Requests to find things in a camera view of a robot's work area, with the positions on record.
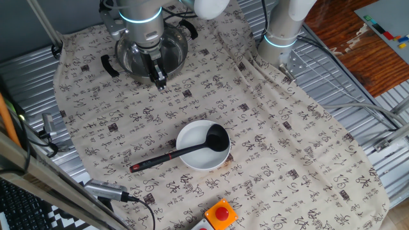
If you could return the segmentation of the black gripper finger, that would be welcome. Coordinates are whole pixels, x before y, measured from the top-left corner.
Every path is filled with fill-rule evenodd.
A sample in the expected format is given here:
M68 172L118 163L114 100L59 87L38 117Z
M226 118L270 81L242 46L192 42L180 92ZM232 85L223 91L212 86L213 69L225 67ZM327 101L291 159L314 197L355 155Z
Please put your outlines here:
M144 62L144 67L146 69L146 72L148 74L148 77L150 78L150 80L152 81L152 83L156 83L157 82L157 77L158 77L158 73L157 70L155 68L155 64L152 60L150 61L145 61Z
M166 88L167 82L167 74L166 71L164 70L163 62L161 59L156 59L153 62L157 74L155 79L156 87L159 91L163 91Z

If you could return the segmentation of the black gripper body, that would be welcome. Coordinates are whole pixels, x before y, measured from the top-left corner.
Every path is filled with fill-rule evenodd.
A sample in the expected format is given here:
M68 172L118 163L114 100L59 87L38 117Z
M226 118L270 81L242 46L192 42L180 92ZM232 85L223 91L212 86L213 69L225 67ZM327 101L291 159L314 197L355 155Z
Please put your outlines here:
M163 66L163 58L160 51L161 47L161 45L153 47L137 46L145 69L152 69L155 65Z

